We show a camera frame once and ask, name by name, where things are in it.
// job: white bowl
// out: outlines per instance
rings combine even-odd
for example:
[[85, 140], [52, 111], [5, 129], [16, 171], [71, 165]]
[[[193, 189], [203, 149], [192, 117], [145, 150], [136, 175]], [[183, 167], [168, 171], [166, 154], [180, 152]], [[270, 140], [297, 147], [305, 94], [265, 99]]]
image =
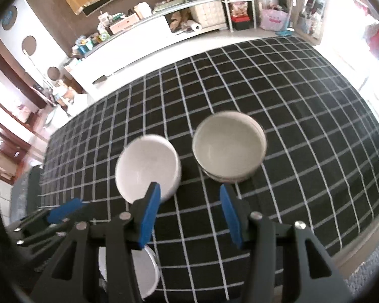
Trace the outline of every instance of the white bowl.
[[246, 114], [223, 111], [203, 120], [192, 140], [203, 171], [224, 183], [245, 180], [260, 166], [267, 151], [262, 127]]
[[[131, 252], [140, 296], [148, 297], [155, 291], [160, 279], [156, 255], [149, 246]], [[98, 267], [104, 280], [107, 281], [107, 249], [105, 247], [100, 247], [98, 250]]]
[[161, 201], [166, 201], [177, 191], [180, 180], [177, 152], [168, 140], [155, 134], [132, 141], [116, 163], [116, 187], [131, 204], [145, 196], [152, 181], [160, 184]]

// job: circular hole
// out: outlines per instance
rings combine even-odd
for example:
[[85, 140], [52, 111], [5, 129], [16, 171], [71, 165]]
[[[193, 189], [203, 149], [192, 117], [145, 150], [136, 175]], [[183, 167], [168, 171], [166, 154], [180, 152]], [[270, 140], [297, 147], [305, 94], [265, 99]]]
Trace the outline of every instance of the circular hole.
[[37, 50], [37, 41], [33, 36], [29, 35], [22, 40], [21, 48], [23, 51], [25, 50], [29, 56], [32, 56], [35, 50]]
[[48, 68], [47, 74], [52, 81], [57, 81], [61, 76], [61, 72], [59, 71], [59, 69], [53, 66]]
[[17, 8], [16, 6], [11, 6], [7, 9], [4, 17], [2, 19], [2, 26], [5, 31], [10, 30], [17, 19]]

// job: blue rubber pad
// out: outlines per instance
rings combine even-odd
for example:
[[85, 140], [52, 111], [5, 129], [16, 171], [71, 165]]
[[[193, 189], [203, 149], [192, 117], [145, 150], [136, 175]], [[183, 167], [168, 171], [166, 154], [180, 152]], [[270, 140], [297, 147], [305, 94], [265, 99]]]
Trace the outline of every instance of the blue rubber pad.
[[152, 196], [149, 199], [149, 204], [144, 212], [142, 223], [140, 225], [138, 244], [141, 249], [150, 241], [150, 237], [152, 236], [154, 221], [156, 220], [156, 214], [159, 210], [160, 198], [160, 185], [157, 183], [152, 192]]
[[80, 201], [80, 199], [75, 198], [71, 201], [68, 201], [67, 203], [54, 208], [49, 213], [46, 220], [49, 223], [55, 223], [59, 224], [62, 222], [62, 220], [69, 214], [73, 213], [74, 211], [77, 211], [78, 209], [82, 208], [84, 206], [84, 203]]
[[223, 214], [225, 215], [226, 223], [230, 230], [231, 241], [236, 244], [238, 248], [241, 248], [243, 239], [241, 236], [240, 221], [224, 185], [220, 186], [220, 200], [222, 202]]

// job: screw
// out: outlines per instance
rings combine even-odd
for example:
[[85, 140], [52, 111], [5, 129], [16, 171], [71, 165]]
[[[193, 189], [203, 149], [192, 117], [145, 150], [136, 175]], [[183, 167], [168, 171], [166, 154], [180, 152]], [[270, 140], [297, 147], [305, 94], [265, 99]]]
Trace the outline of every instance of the screw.
[[119, 214], [119, 218], [124, 221], [129, 220], [131, 216], [132, 215], [129, 212], [122, 212]]
[[76, 229], [77, 230], [85, 230], [87, 228], [87, 223], [86, 222], [79, 222], [76, 224]]
[[250, 217], [253, 220], [261, 220], [263, 218], [263, 214], [261, 214], [260, 212], [254, 211], [250, 213]]
[[297, 229], [303, 230], [303, 229], [306, 228], [306, 223], [304, 223], [303, 221], [296, 221], [295, 222], [295, 227]]

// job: pink bag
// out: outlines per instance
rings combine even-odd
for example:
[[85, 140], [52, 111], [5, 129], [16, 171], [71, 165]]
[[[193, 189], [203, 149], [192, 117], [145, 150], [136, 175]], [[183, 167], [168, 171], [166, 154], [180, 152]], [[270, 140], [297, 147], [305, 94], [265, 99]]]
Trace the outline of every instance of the pink bag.
[[287, 21], [288, 14], [284, 11], [273, 9], [261, 10], [261, 24], [262, 29], [268, 31], [280, 31]]

